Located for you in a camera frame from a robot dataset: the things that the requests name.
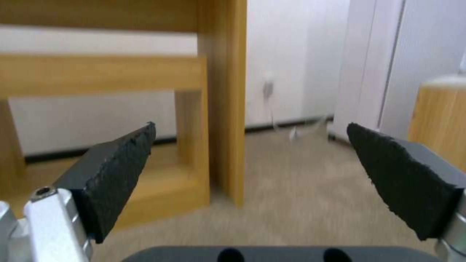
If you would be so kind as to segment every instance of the wall socket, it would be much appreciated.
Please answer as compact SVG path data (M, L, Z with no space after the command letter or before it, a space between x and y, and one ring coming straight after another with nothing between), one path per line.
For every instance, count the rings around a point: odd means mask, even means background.
M274 93L274 82L271 80L267 80L264 83L264 88L262 89L262 94L264 95L264 99L268 100L272 94Z

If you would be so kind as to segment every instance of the beige carpet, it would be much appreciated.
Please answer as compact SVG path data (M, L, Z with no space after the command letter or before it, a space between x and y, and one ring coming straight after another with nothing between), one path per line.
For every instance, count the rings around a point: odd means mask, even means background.
M186 215L112 232L93 261L160 245L394 245L432 253L377 195L349 146L324 129L290 142L286 131L246 136L245 205L222 194Z

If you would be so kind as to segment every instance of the wooden cabinet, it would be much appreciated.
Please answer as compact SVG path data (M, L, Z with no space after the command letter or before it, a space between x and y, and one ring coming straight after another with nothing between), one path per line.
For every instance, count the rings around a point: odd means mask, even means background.
M127 83L139 83L140 89L175 91L178 150L153 149L117 226L208 205L209 180L240 207L246 8L246 0L2 1L2 24L194 32L198 57L0 54L0 199L22 216L31 191L52 183L75 161L26 166L8 97L121 92L130 91ZM178 164L152 169L171 156Z
M466 172L466 80L435 80L418 93L409 140L429 147Z

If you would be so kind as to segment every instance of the hole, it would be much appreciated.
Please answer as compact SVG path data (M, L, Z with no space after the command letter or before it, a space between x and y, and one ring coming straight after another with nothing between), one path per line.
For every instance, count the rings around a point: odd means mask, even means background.
M244 257L239 250L227 248L220 252L217 262L244 262Z
M47 194L48 192L50 192L50 187L43 187L39 190L37 190L37 192L35 193L36 195L38 196L42 196L43 194Z
M351 262L351 258L337 248L329 248L323 253L324 262Z

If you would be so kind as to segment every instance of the baseboard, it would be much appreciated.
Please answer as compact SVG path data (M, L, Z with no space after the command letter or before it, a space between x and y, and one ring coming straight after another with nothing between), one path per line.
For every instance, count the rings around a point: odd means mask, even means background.
M165 145L165 144L172 144L172 143L176 143L176 137L160 138L154 141L154 145ZM80 157L84 155L87 152L87 150L89 150L89 148L84 147L84 148L76 148L72 150L63 150L63 151L56 151L56 152L50 152L50 153L27 155L24 157L24 160L26 164L33 164L37 162L52 161L52 160L57 160L57 159L74 158L74 157Z
M320 117L308 118L308 119L300 119L296 121L289 121L289 122L280 122L277 124L278 127L285 128L291 126L300 126L305 124L313 124L319 121ZM330 116L325 119L325 122L333 121L333 116ZM258 133L263 131L273 130L274 126L272 124L265 124L265 125L258 125L258 126L250 126L246 127L245 133ZM176 143L176 137L166 137L161 139L156 139L154 141L154 145L165 145L165 144L173 144ZM57 151L51 153L41 153L35 155L27 155L24 157L26 164L33 164L37 162L45 162L45 161L52 161L57 159L66 159L66 158L74 158L79 157L85 154L89 148L78 148L73 150L64 150L64 151Z
M286 128L286 127L292 127L292 126L314 124L320 121L321 119L322 119L321 117L313 117L313 118L307 118L307 119L299 119L295 121L280 122L280 123L277 123L277 126L280 128ZM333 116L327 117L325 119L325 122L331 122L331 121L333 121ZM274 129L274 126L272 124L249 126L249 127L246 127L245 133L246 134L257 133L257 132L262 132L262 131L269 131L272 129Z

